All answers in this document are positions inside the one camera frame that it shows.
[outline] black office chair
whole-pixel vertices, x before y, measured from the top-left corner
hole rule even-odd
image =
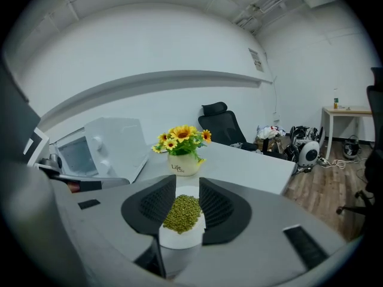
[[[233,145],[235,143],[242,143],[241,149],[247,151],[255,151],[258,146],[246,141],[244,134],[239,128],[235,114],[232,111],[227,110],[227,105],[224,102],[217,102],[209,105],[202,105],[203,116],[198,118],[199,124],[204,129],[208,129],[211,134],[211,140],[223,145]],[[284,154],[277,152],[269,152],[267,149],[268,140],[264,141],[264,155],[280,158],[286,160],[287,157]]]
[[[366,160],[366,170],[364,175],[367,179],[366,191],[373,193],[376,199],[380,199],[383,183],[383,68],[371,68],[375,76],[375,85],[367,87],[367,97],[370,103],[373,123],[375,127],[375,147]],[[341,214],[343,210],[349,210],[362,215],[369,215],[373,209],[371,200],[361,190],[355,194],[356,198],[361,198],[366,207],[361,206],[340,206],[336,213]]]

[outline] white plate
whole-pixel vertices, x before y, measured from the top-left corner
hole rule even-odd
[[[178,187],[175,190],[175,196],[178,197],[182,194],[187,196],[199,197],[199,187],[197,186],[183,186]],[[178,234],[176,231],[164,228],[163,224],[159,230],[160,245],[175,250],[182,250],[192,248],[202,243],[202,235],[205,232],[205,216],[201,213],[197,223],[194,227],[182,234]]]

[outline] white microwave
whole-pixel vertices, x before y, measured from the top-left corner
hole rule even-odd
[[[134,182],[148,160],[138,119],[98,118],[49,146],[66,175],[125,178]]]

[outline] ceiling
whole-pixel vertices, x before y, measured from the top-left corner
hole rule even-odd
[[[72,23],[108,8],[146,2],[196,8],[253,34],[303,4],[302,0],[33,0],[10,32],[3,55],[17,76],[39,47]]]

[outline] wall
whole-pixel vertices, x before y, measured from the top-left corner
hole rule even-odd
[[[319,127],[322,106],[333,105],[334,88],[340,105],[369,106],[370,68],[381,63],[361,23],[343,2],[300,8],[265,26],[257,40],[276,77],[276,110],[287,130],[298,125]],[[353,130],[351,118],[336,119],[334,137],[348,138]],[[374,141],[371,118],[363,118],[358,135]]]
[[[265,72],[256,70],[249,48],[260,53]],[[142,76],[164,72],[270,81],[262,49],[248,32],[187,7],[135,4],[65,29],[32,56],[19,83],[44,117],[61,103],[69,108],[80,93],[90,96],[84,92],[94,87],[99,92],[119,79],[145,81]]]
[[[259,85],[224,78],[173,78],[125,85],[87,98],[39,128],[52,143],[98,117],[139,118],[146,143],[153,144],[158,135],[174,126],[189,124],[200,129],[201,105],[223,101],[236,114],[247,141],[252,142],[257,126],[266,122]]]

